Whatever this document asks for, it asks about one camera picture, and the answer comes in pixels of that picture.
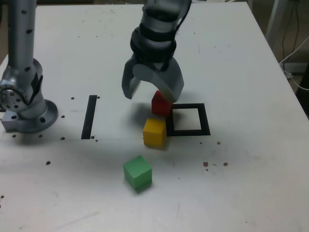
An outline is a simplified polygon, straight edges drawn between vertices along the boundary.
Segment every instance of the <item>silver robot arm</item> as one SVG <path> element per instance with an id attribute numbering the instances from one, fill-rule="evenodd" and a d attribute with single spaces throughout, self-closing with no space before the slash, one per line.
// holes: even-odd
<path id="1" fill-rule="evenodd" d="M 0 81 L 0 101 L 7 111 L 6 131 L 35 133 L 58 117 L 56 105 L 42 95 L 42 66 L 33 58 L 36 0 L 10 0 L 9 61 Z"/>
<path id="2" fill-rule="evenodd" d="M 192 0 L 146 0 L 140 26 L 131 36 L 133 56 L 125 64 L 122 89 L 131 99 L 140 81 L 154 84 L 169 102 L 183 89 L 183 76 L 173 58 L 175 35 Z"/>

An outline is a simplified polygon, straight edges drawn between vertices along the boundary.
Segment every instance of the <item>cube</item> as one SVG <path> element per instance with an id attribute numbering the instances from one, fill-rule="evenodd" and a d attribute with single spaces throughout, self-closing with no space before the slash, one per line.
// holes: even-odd
<path id="1" fill-rule="evenodd" d="M 124 164 L 125 178 L 137 191 L 152 182 L 152 169 L 143 156 L 137 156 Z"/>
<path id="2" fill-rule="evenodd" d="M 164 119 L 149 118 L 143 130 L 144 144 L 162 147 L 166 138 L 166 124 Z"/>
<path id="3" fill-rule="evenodd" d="M 167 117 L 169 116 L 172 107 L 173 103 L 165 100 L 159 90 L 155 92 L 151 101 L 151 109 L 154 114 Z"/>

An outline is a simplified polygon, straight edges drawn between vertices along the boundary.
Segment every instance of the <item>table surface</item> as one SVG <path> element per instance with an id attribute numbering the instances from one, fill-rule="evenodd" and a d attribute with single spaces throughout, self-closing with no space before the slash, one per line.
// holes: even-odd
<path id="1" fill-rule="evenodd" d="M 155 87 L 132 100 L 121 89 L 141 8 L 37 8 L 35 58 L 59 118 L 15 138 L 1 127 L 0 231 L 308 231 L 309 123 L 247 4 L 192 5 L 176 37 L 178 103 L 204 103 L 211 136 L 162 150 L 142 140 Z M 89 95 L 95 139 L 81 140 Z M 137 155 L 153 168 L 140 193 L 123 174 Z"/>

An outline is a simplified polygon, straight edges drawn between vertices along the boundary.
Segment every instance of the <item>black tape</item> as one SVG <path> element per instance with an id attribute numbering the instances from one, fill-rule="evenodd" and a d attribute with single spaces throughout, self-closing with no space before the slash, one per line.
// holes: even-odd
<path id="1" fill-rule="evenodd" d="M 95 116 L 96 103 L 97 103 L 97 96 L 90 95 L 88 100 L 86 116 L 84 120 L 82 139 L 90 139 L 93 117 Z"/>
<path id="2" fill-rule="evenodd" d="M 139 44 L 140 29 L 136 28 L 131 36 L 130 46 L 134 54 L 141 61 L 150 63 L 161 63 L 169 61 L 176 50 L 176 41 L 172 41 L 170 47 L 165 49 L 153 49 Z"/>
<path id="3" fill-rule="evenodd" d="M 175 130 L 174 129 L 174 118 L 173 110 L 171 110 L 170 115 L 166 118 L 166 135 L 167 137 L 172 136 L 201 136 L 210 135 L 210 129 L 208 125 L 206 110 L 204 103 L 194 103 L 194 104 L 173 104 L 173 109 L 197 109 L 199 122 L 201 124 L 200 130 Z"/>
<path id="4" fill-rule="evenodd" d="M 155 32 L 145 27 L 142 23 L 140 24 L 140 33 L 145 38 L 155 42 L 174 41 L 176 35 L 175 31 L 170 31 L 166 33 Z"/>

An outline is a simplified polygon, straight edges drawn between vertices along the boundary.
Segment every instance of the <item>black square frame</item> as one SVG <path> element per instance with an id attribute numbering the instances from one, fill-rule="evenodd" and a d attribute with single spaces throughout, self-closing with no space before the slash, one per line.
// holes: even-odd
<path id="1" fill-rule="evenodd" d="M 174 118 L 173 109 L 197 109 L 199 122 L 201 124 L 200 130 L 175 130 L 174 129 Z M 166 118 L 166 135 L 167 137 L 172 136 L 201 136 L 210 135 L 210 129 L 208 125 L 206 110 L 204 103 L 193 103 L 193 104 L 173 104 L 173 108 Z"/>

